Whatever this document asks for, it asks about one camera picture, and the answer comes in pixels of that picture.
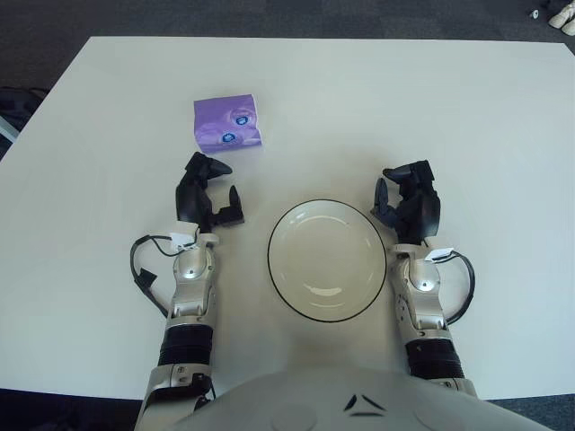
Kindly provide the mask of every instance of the silver robotic forearm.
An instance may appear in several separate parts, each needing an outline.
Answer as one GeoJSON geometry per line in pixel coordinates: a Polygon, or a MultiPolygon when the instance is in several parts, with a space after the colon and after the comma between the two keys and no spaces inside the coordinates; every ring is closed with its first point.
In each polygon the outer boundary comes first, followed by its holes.
{"type": "Polygon", "coordinates": [[[464,378],[447,320],[439,303],[441,280],[430,250],[397,244],[391,252],[395,313],[405,345],[411,375],[476,396],[473,383],[464,378]]]}
{"type": "Polygon", "coordinates": [[[173,263],[176,289],[158,366],[150,374],[138,415],[138,430],[157,429],[208,402],[204,395],[212,387],[210,354],[216,323],[216,292],[212,285],[216,263],[212,246],[217,243],[213,233],[201,233],[197,243],[173,263]],[[178,400],[182,408],[180,413],[172,408],[169,415],[161,415],[165,416],[165,424],[148,410],[160,405],[167,413],[166,400],[178,400]]]}

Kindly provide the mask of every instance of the gray floor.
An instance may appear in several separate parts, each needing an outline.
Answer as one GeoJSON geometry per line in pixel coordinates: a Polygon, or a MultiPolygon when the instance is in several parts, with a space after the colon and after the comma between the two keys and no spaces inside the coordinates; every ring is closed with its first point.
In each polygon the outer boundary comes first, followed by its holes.
{"type": "MultiPolygon", "coordinates": [[[[92,35],[525,40],[562,42],[575,52],[575,38],[546,23],[566,2],[552,0],[548,8],[542,3],[545,0],[0,0],[0,85],[51,87],[92,35]],[[541,15],[532,20],[528,13],[536,8],[541,15]]],[[[552,429],[575,429],[573,395],[494,402],[552,429]]]]}

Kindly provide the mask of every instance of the purple package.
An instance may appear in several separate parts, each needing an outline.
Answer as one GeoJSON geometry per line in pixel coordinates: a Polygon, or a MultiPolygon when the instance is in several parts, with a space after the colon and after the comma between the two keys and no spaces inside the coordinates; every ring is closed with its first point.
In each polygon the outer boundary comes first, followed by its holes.
{"type": "Polygon", "coordinates": [[[204,153],[261,145],[251,94],[194,101],[194,135],[204,153]]]}

